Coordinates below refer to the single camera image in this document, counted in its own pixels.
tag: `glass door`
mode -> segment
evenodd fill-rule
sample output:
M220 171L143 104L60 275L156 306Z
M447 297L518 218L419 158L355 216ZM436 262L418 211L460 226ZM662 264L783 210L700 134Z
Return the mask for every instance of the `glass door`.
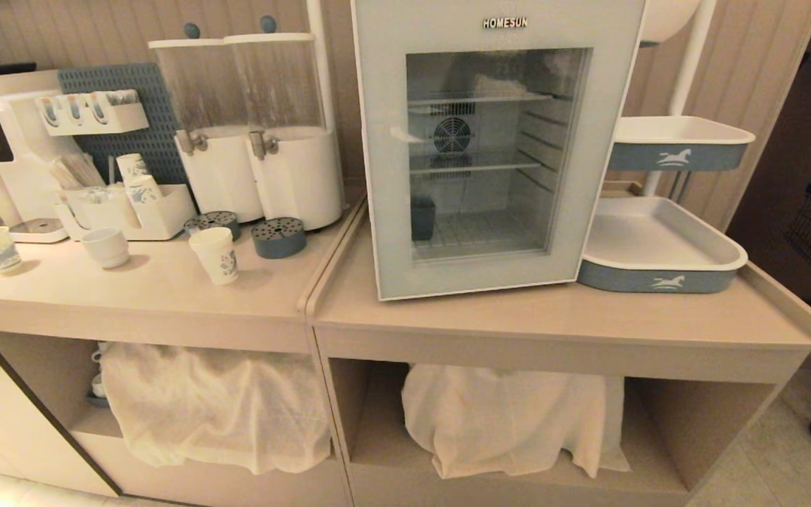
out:
M575 280L643 4L355 0L381 299Z

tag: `fan grille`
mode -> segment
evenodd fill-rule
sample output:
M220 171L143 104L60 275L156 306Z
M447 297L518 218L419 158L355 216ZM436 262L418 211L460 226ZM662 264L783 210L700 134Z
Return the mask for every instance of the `fan grille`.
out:
M471 129L465 120L451 116L434 129L434 146L441 154L457 154L471 142Z

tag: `pegboard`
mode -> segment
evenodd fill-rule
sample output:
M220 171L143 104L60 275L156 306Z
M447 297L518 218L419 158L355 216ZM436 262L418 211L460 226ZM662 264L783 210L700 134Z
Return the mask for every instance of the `pegboard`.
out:
M186 171L174 145L179 128L168 89L154 63L133 63L58 71L58 84L64 93L90 93L99 90L135 89L149 128L124 134L75 135L81 150L93 156L93 163L108 182L108 155L142 154L149 172L162 185L187 184ZM117 179L121 179L115 170Z

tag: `white organizer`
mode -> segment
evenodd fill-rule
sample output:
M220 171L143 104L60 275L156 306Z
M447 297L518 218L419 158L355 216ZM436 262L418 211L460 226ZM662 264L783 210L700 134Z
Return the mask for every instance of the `white organizer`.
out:
M142 103L134 102L130 104L111 105L107 100L98 100L94 105L102 112L101 117L94 112L94 107L90 106L92 100L88 94L72 94L80 100L77 104L79 118L71 113L70 103L67 95L40 97L35 99L36 109L42 117L43 125L49 135L88 135L88 134L121 134L121 132L131 132L149 128L149 120L142 108ZM55 118L47 115L44 101L52 103Z
M131 224L117 203L84 205L88 229L81 227L69 206L56 204L55 212L75 241L80 241L91 230L105 227L118 227L129 241L164 241L183 231L184 222L196 216L196 209L186 185L158 187L164 194L163 199L149 204L133 204L139 225Z

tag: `white cloth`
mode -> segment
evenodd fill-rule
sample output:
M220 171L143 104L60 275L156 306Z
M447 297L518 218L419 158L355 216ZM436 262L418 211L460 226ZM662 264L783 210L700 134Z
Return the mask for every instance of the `white cloth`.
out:
M127 449L149 465L303 472L331 453L308 356L115 343L100 364Z
M440 478L541 472L560 449L590 477L630 470L622 377L415 365L402 396L405 427Z

